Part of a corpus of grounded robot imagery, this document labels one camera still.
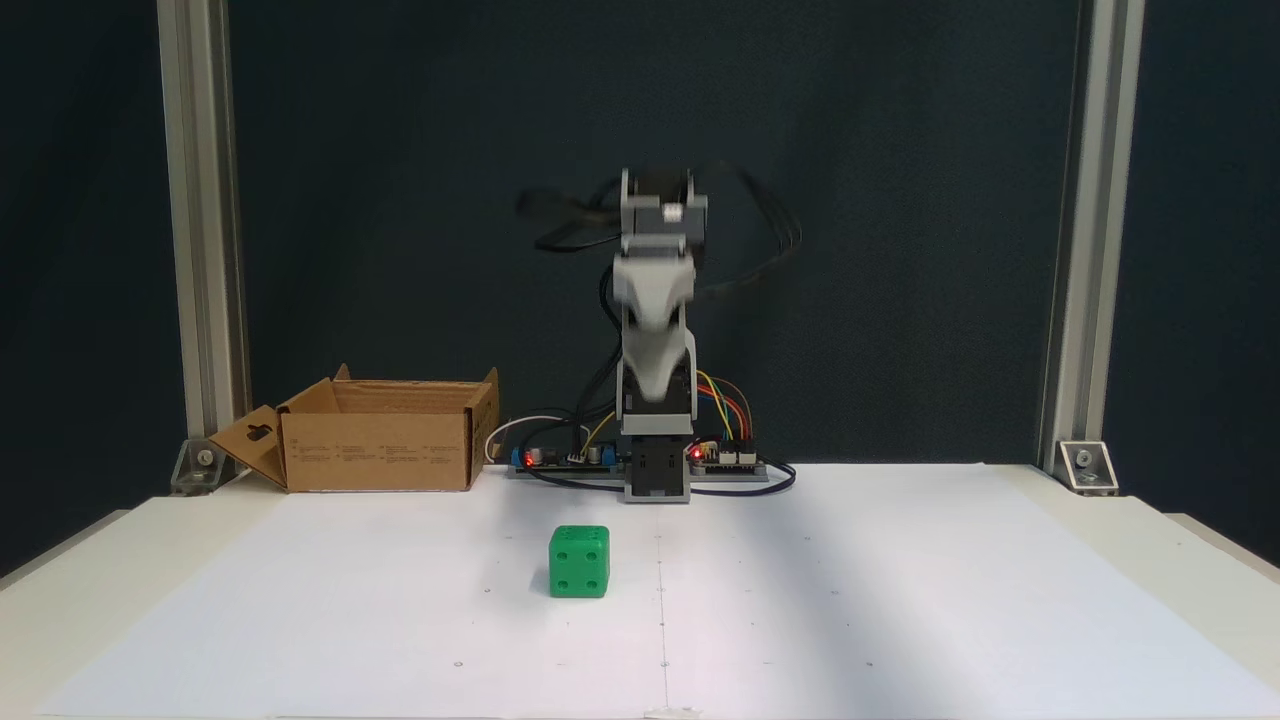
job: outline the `yellow wire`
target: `yellow wire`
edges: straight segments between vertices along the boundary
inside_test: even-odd
[[[751,434],[755,434],[755,416],[751,415],[751,401],[746,398],[746,393],[742,392],[736,384],[726,380],[724,378],[714,378],[722,386],[728,386],[730,389],[737,393],[742,398],[742,409],[746,410],[746,427],[751,428]]]
[[[728,427],[728,415],[724,414],[724,401],[721,400],[719,388],[716,387],[716,380],[701,370],[698,370],[698,374],[707,380],[707,387],[712,388],[712,396],[716,397],[716,409],[721,413],[721,420],[724,420],[724,436],[728,439],[733,439],[733,429]]]
[[[591,447],[591,441],[593,441],[593,439],[595,439],[595,436],[600,434],[600,430],[602,430],[602,429],[604,428],[604,425],[607,425],[607,424],[609,423],[609,420],[612,420],[612,419],[613,419],[613,411],[611,411],[611,413],[609,413],[608,415],[605,415],[605,416],[604,416],[604,419],[603,419],[603,420],[600,420],[600,424],[599,424],[599,425],[595,425],[595,429],[594,429],[594,430],[591,430],[591,434],[586,436],[586,442],[585,442],[585,443],[582,443],[582,454],[584,454],[584,455],[586,454],[586,448],[588,448],[588,447]]]

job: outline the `black cable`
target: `black cable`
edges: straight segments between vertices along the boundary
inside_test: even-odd
[[[579,428],[579,425],[582,424],[584,407],[586,406],[588,402],[591,401],[593,397],[595,397],[595,393],[600,391],[600,387],[604,384],[604,382],[608,380],[609,375],[612,375],[617,369],[618,361],[622,360],[622,320],[618,319],[617,313],[613,311],[613,306],[609,305],[608,290],[609,290],[609,281],[612,278],[613,278],[613,264],[609,263],[608,265],[604,266],[604,272],[600,273],[600,281],[599,283],[596,283],[596,295],[600,301],[600,309],[604,310],[604,315],[609,318],[609,323],[613,325],[613,329],[617,331],[618,341],[613,347],[613,352],[611,352],[609,357],[604,361],[604,364],[595,370],[595,373],[591,375],[591,379],[586,382],[586,387],[582,388],[582,393],[577,398],[577,413],[573,415],[575,420],[573,443],[572,447],[570,448],[570,452],[575,455],[581,452],[582,450],[584,438],[581,436],[581,429]]]
[[[709,297],[722,297],[740,287],[755,283],[781,261],[795,254],[804,237],[800,220],[796,219],[790,210],[787,210],[786,205],[782,204],[782,200],[780,200],[778,196],[768,188],[768,186],[758,181],[742,168],[723,160],[716,160],[695,168],[694,179],[696,181],[699,177],[713,174],[716,172],[728,172],[736,177],[744,187],[746,187],[753,202],[755,202],[756,210],[760,211],[760,215],[764,218],[769,231],[778,241],[778,252],[739,278],[704,286],[696,290],[692,299],[695,302]]]
[[[588,407],[586,411],[582,413],[582,419],[588,421],[590,421],[591,419],[596,420],[603,419],[605,415],[609,414],[611,410],[614,409],[616,405],[617,405],[617,398],[605,400],[599,405]]]
[[[758,457],[760,459],[760,462],[764,462],[765,465],[772,465],[772,466],[777,468],[778,470],[782,470],[783,473],[786,473],[787,474],[787,479],[785,479],[782,482],[778,482],[778,483],[773,483],[772,486],[764,486],[763,488],[751,488],[751,489],[707,489],[707,488],[692,488],[690,492],[692,492],[694,495],[709,495],[712,497],[763,497],[765,495],[773,495],[773,493],[777,493],[777,492],[782,492],[782,491],[787,489],[788,487],[796,484],[796,469],[795,468],[792,468],[791,465],[787,465],[786,462],[778,462],[778,461],[774,461],[774,460],[769,460],[768,457],[765,457],[763,455],[759,455]]]
[[[621,177],[611,178],[600,184],[595,193],[584,204],[563,192],[548,188],[530,188],[516,199],[516,214],[530,218],[553,218],[563,224],[534,241],[534,247],[544,252],[581,252],[591,247],[607,245],[622,237],[622,215],[617,206],[605,206],[604,200],[622,182]],[[608,229],[612,233],[568,245],[575,234],[585,229]]]
[[[530,432],[527,436],[525,436],[525,439],[520,441],[520,454],[518,454],[518,456],[520,457],[525,456],[525,448],[529,447],[530,441],[532,441],[535,437],[538,437],[538,436],[540,436],[540,434],[543,434],[545,432],[549,432],[552,429],[563,427],[564,423],[566,423],[566,420],[561,420],[558,423],[543,425],[541,428],[538,428],[538,429],[534,429],[532,432]],[[781,480],[781,482],[777,482],[777,483],[773,483],[771,486],[765,486],[765,487],[762,487],[762,488],[751,488],[751,489],[707,489],[707,488],[691,488],[690,492],[692,495],[705,495],[705,496],[710,496],[710,497],[763,497],[763,496],[767,496],[767,495],[774,495],[774,493],[782,492],[782,491],[785,491],[785,489],[787,489],[787,488],[790,488],[791,486],[795,484],[795,482],[796,482],[796,469],[795,468],[792,468],[791,465],[788,465],[786,462],[777,462],[774,460],[769,460],[768,457],[765,457],[763,455],[760,455],[759,457],[760,457],[760,461],[764,462],[765,465],[772,465],[772,466],[777,468],[778,470],[782,470],[783,473],[786,473],[787,478],[785,480]],[[529,475],[532,477],[532,478],[538,478],[539,480],[543,480],[545,483],[550,483],[553,486],[559,486],[559,487],[564,487],[564,488],[573,488],[573,489],[603,489],[603,491],[608,491],[608,492],[622,492],[622,489],[623,489],[622,486],[598,486],[598,484],[591,484],[591,483],[580,483],[577,480],[567,480],[564,478],[553,478],[552,475],[548,475],[545,473],[540,473],[540,471],[534,470],[532,468],[529,468],[529,466],[525,466],[524,470],[526,473],[529,473]]]
[[[535,437],[538,437],[538,436],[540,436],[540,434],[543,434],[545,432],[549,432],[549,430],[553,430],[556,428],[563,427],[564,423],[567,423],[567,420],[562,420],[562,421],[554,423],[554,424],[543,425],[541,428],[538,428],[538,429],[530,432],[527,436],[525,436],[525,439],[520,441],[520,455],[518,455],[518,457],[524,457],[525,456],[525,448],[529,447],[529,442],[530,441],[532,441]],[[573,489],[603,489],[603,491],[608,491],[608,492],[622,492],[622,486],[596,486],[596,484],[591,484],[591,483],[580,483],[577,480],[566,480],[563,478],[553,478],[553,477],[550,477],[550,475],[548,475],[545,473],[539,473],[538,470],[534,470],[532,468],[529,468],[529,466],[525,466],[524,470],[526,473],[529,473],[529,475],[532,477],[532,478],[538,478],[539,480],[543,480],[544,483],[550,483],[553,486],[559,486],[559,487],[563,487],[563,488],[573,488]]]

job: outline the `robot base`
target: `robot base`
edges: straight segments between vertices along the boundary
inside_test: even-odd
[[[632,439],[626,468],[625,502],[689,502],[686,437],[639,436]]]

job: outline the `aluminum frame post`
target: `aluminum frame post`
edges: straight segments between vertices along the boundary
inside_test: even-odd
[[[1082,6],[1039,427],[1041,468],[1069,486],[1060,443],[1102,441],[1144,10],[1144,0]]]
[[[251,407],[224,0],[157,0],[187,436]]]

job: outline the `box flap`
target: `box flap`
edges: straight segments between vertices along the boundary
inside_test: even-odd
[[[471,387],[474,389],[471,392],[471,397],[467,398],[467,404],[466,404],[467,407],[471,407],[471,409],[477,407],[481,402],[484,402],[485,396],[489,395],[490,392],[494,393],[494,400],[497,400],[497,393],[498,393],[498,369],[494,368],[494,369],[489,370],[489,374],[484,377],[484,382],[483,383],[474,383]]]
[[[280,464],[279,432],[279,418],[275,410],[264,405],[209,439],[236,460],[283,488],[287,486],[284,466]]]
[[[276,407],[278,413],[340,413],[333,382],[324,378]]]

